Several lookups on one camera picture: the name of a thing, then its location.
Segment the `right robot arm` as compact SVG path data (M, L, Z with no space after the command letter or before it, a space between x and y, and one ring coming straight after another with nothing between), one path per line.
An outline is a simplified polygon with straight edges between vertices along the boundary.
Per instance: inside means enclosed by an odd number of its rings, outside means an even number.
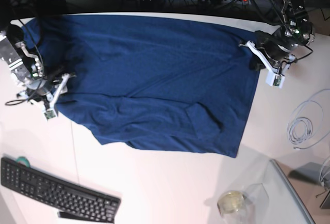
M1 26L1 60L8 65L16 85L25 88L6 106L41 101L46 109L53 108L71 77L62 65L48 69L37 45L29 49L24 31L11 22Z

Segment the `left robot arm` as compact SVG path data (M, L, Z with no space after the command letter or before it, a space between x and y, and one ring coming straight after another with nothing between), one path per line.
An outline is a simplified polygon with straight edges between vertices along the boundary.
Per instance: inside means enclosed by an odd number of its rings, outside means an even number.
M284 73L286 69L297 61L313 53L309 44L314 42L315 31L309 15L305 9L305 0L269 0L271 10L275 12L278 21L270 21L258 7L255 0L250 0L260 18L269 25L278 26L272 33L256 31L255 48L266 58L263 62L257 59L252 68L261 70L267 67L275 72Z

